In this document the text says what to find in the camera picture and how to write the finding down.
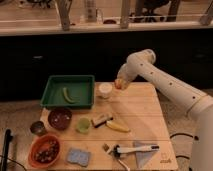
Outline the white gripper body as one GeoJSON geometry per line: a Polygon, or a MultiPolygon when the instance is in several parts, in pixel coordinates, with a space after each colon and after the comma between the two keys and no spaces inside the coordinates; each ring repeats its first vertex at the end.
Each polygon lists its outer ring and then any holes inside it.
{"type": "Polygon", "coordinates": [[[135,72],[127,64],[123,64],[116,79],[123,80],[123,88],[120,90],[127,89],[129,84],[135,79],[135,72]]]}

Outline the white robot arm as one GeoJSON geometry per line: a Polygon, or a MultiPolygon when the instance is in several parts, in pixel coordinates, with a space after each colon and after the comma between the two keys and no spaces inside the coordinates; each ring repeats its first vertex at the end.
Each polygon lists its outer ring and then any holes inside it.
{"type": "Polygon", "coordinates": [[[141,76],[181,107],[196,122],[189,169],[213,171],[213,97],[158,69],[155,61],[151,49],[130,54],[118,71],[115,87],[124,90],[141,76]]]}

